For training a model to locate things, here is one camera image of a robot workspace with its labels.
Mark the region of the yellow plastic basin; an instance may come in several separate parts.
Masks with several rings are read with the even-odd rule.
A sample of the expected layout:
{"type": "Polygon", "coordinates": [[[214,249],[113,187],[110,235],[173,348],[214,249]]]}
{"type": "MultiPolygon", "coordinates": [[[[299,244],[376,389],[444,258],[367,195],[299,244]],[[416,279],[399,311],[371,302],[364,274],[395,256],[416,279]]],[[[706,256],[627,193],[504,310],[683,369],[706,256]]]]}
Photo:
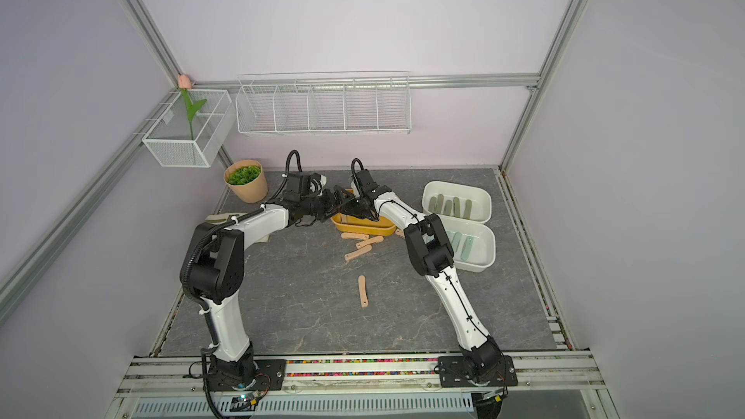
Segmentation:
{"type": "Polygon", "coordinates": [[[397,230],[397,226],[384,217],[375,221],[337,213],[332,217],[332,222],[343,233],[387,237],[393,235],[397,230]]]}

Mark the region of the mint knife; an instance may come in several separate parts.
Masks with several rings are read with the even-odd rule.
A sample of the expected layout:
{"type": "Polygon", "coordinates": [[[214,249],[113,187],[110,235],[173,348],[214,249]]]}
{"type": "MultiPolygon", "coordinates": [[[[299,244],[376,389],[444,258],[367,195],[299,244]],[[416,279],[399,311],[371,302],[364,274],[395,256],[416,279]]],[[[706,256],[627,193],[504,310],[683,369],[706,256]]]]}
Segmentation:
{"type": "Polygon", "coordinates": [[[467,236],[465,238],[465,242],[463,244],[462,252],[461,252],[461,259],[463,261],[467,261],[471,256],[471,251],[473,250],[473,237],[467,236]]]}
{"type": "Polygon", "coordinates": [[[458,250],[458,248],[459,248],[459,245],[460,245],[460,244],[461,244],[461,242],[462,242],[462,238],[463,238],[463,235],[462,235],[462,234],[461,234],[460,232],[456,232],[456,233],[455,233],[455,234],[453,235],[453,238],[452,238],[452,240],[451,240],[451,243],[452,243],[452,247],[453,247],[453,250],[454,250],[454,251],[457,251],[457,250],[458,250]]]}

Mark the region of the olive knife top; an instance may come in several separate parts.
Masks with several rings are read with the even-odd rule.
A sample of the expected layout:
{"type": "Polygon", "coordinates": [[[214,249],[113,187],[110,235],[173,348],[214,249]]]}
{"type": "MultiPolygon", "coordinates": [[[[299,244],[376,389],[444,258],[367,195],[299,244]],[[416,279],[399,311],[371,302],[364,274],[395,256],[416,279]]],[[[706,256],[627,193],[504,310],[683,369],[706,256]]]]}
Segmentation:
{"type": "Polygon", "coordinates": [[[471,199],[467,199],[465,203],[464,213],[463,213],[464,219],[470,220],[472,212],[473,212],[473,201],[471,201],[471,199]]]}

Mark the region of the white basin with knives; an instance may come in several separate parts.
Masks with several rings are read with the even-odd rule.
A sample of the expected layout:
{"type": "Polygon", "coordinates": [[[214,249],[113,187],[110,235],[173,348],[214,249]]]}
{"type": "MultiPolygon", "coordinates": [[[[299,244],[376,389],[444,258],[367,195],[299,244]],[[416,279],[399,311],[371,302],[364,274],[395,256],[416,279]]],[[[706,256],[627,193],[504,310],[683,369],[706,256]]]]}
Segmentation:
{"type": "Polygon", "coordinates": [[[492,216],[492,197],[484,189],[435,180],[422,195],[425,213],[437,213],[485,224],[492,216]]]}

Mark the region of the mint knife top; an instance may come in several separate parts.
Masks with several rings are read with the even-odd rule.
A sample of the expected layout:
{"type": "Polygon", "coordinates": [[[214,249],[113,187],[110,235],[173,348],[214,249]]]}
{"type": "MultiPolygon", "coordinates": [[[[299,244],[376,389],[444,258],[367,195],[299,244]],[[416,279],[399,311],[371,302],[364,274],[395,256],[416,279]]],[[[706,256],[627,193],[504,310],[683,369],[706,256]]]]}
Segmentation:
{"type": "Polygon", "coordinates": [[[462,252],[461,252],[461,259],[463,261],[467,261],[471,256],[471,251],[473,250],[473,237],[467,236],[465,238],[465,242],[463,244],[462,252]]]}

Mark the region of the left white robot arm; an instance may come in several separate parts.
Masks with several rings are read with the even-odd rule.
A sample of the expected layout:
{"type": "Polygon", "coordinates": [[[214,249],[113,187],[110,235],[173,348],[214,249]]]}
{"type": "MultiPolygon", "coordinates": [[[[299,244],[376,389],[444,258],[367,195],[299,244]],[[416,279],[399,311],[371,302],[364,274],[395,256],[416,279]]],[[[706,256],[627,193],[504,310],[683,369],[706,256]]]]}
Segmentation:
{"type": "Polygon", "coordinates": [[[239,388],[258,376],[240,310],[244,251],[306,217],[312,224],[325,221],[354,200],[341,186],[328,188],[326,176],[305,172],[301,165],[292,172],[290,162],[299,160],[300,153],[290,151],[281,185],[255,211],[230,215],[220,224],[198,225],[180,270],[182,292],[199,306],[211,338],[202,350],[204,367],[227,376],[239,388]]]}

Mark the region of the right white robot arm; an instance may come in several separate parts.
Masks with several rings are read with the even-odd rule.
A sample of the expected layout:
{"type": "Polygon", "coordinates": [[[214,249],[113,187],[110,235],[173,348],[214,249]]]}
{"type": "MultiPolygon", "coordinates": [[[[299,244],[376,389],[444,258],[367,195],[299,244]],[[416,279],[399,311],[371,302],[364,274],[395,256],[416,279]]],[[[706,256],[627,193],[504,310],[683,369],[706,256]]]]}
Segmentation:
{"type": "Polygon", "coordinates": [[[455,249],[442,220],[409,207],[393,190],[378,184],[362,161],[351,161],[355,199],[348,213],[366,219],[390,220],[404,232],[407,255],[413,269],[435,289],[453,324],[462,356],[463,375],[484,383],[496,375],[504,353],[481,323],[455,268],[455,249]]]}

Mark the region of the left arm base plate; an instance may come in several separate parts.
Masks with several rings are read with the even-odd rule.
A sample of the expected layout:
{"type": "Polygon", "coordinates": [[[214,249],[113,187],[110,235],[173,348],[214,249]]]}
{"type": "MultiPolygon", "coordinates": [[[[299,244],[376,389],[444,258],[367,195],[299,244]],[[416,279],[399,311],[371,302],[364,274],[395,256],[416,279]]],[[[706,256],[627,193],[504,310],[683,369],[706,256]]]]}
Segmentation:
{"type": "Polygon", "coordinates": [[[211,357],[206,367],[207,386],[211,392],[281,390],[286,367],[287,361],[279,358],[224,362],[211,357]]]}

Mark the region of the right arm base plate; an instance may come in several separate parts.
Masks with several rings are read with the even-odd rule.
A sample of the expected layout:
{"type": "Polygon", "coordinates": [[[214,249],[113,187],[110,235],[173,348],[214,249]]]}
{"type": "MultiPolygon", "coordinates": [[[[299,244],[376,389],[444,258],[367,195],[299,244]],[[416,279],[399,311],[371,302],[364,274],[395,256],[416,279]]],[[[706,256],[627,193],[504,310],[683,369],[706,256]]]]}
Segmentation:
{"type": "Polygon", "coordinates": [[[516,368],[510,356],[502,355],[484,366],[466,356],[440,356],[434,367],[445,388],[506,387],[518,385],[516,368]]]}

